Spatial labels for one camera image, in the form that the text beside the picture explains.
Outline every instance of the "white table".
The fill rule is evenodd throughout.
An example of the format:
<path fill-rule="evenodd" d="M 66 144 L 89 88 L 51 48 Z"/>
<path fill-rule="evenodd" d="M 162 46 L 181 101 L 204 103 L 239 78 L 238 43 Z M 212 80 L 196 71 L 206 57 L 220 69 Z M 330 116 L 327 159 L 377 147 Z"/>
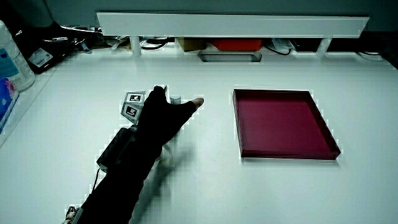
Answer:
<path fill-rule="evenodd" d="M 205 104 L 180 132 L 176 166 L 160 170 L 168 175 L 158 189 L 157 169 L 149 175 L 131 223 L 397 223 L 397 70 L 355 54 L 262 53 L 257 64 L 203 63 L 172 45 L 134 60 L 122 50 L 67 58 L 0 148 L 0 223 L 61 223 L 129 124 L 119 114 L 125 92 L 161 84 Z M 313 91 L 342 155 L 241 160 L 236 85 Z"/>

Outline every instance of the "red box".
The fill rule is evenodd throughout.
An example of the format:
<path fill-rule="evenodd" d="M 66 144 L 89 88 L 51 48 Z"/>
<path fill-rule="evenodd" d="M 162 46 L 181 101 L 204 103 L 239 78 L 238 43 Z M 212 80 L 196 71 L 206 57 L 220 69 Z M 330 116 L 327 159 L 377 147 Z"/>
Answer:
<path fill-rule="evenodd" d="M 258 51 L 262 47 L 262 39 L 253 39 L 253 38 L 212 39 L 211 44 L 213 44 L 218 50 Z"/>
<path fill-rule="evenodd" d="M 241 157 L 334 160 L 340 154 L 308 91 L 234 90 Z"/>

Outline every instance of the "black cable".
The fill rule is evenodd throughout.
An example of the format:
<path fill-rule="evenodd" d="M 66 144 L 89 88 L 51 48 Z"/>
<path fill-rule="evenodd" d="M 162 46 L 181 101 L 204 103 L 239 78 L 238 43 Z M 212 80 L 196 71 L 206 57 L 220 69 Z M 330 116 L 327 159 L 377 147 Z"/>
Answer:
<path fill-rule="evenodd" d="M 93 190 L 92 191 L 94 191 L 94 189 L 95 189 L 95 185 L 97 184 L 97 180 L 98 180 L 98 173 L 100 172 L 100 169 L 101 168 L 98 168 L 98 170 L 97 170 L 97 175 L 95 176 L 95 181 L 94 181 L 94 186 L 93 186 Z"/>
<path fill-rule="evenodd" d="M 373 61 L 373 62 L 383 62 L 384 61 L 384 59 L 381 59 L 381 60 L 373 60 L 373 59 L 369 59 L 369 58 L 366 58 L 366 57 L 363 57 L 363 55 L 361 55 L 360 53 L 358 53 L 358 52 L 355 52 L 358 56 L 360 56 L 361 58 L 363 58 L 363 59 L 366 59 L 366 60 L 371 60 L 371 61 Z"/>
<path fill-rule="evenodd" d="M 266 49 L 268 49 L 268 50 L 270 50 L 270 51 L 272 51 L 272 52 L 275 52 L 275 53 L 277 53 L 277 54 L 280 54 L 280 55 L 289 55 L 290 54 L 290 52 L 292 51 L 292 49 L 289 49 L 289 52 L 287 52 L 287 53 L 282 53 L 282 52 L 278 52 L 278 51 L 276 51 L 276 50 L 274 50 L 274 49 L 271 49 L 271 48 L 269 48 L 269 47 L 267 47 L 267 46 L 264 46 Z"/>
<path fill-rule="evenodd" d="M 140 46 L 141 46 L 141 49 L 144 49 L 144 50 L 159 50 L 159 49 L 161 49 L 162 47 L 166 46 L 167 43 L 173 42 L 173 40 L 174 40 L 174 38 L 172 38 L 172 37 L 168 37 L 168 38 L 166 38 L 166 39 L 147 39 L 147 40 L 145 40 L 145 41 L 142 41 L 142 42 L 140 43 Z M 158 46 L 155 46 L 155 47 L 145 47 L 145 46 L 143 46 L 144 43 L 147 43 L 147 44 L 158 44 Z"/>
<path fill-rule="evenodd" d="M 366 55 L 370 55 L 370 56 L 379 56 L 380 55 L 379 53 L 377 53 L 377 54 L 370 54 L 370 53 L 367 53 L 367 52 L 360 52 L 360 53 L 366 54 Z"/>

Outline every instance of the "red tray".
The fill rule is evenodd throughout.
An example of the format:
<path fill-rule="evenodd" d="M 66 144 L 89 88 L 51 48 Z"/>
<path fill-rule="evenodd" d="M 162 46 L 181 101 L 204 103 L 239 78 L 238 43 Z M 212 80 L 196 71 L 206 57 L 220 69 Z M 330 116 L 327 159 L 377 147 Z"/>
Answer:
<path fill-rule="evenodd" d="M 213 44 L 218 50 L 258 51 L 262 47 L 262 39 L 251 39 L 251 38 L 212 39 L 211 44 Z"/>
<path fill-rule="evenodd" d="M 234 90 L 241 157 L 329 159 L 336 141 L 308 91 Z"/>

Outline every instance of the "white container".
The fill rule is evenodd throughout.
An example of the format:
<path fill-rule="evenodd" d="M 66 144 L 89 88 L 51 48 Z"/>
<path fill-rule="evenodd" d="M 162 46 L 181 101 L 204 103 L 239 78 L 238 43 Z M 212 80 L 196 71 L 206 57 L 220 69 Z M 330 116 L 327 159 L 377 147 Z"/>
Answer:
<path fill-rule="evenodd" d="M 7 77 L 18 91 L 35 82 L 35 74 L 12 39 L 3 21 L 0 21 L 0 78 Z"/>

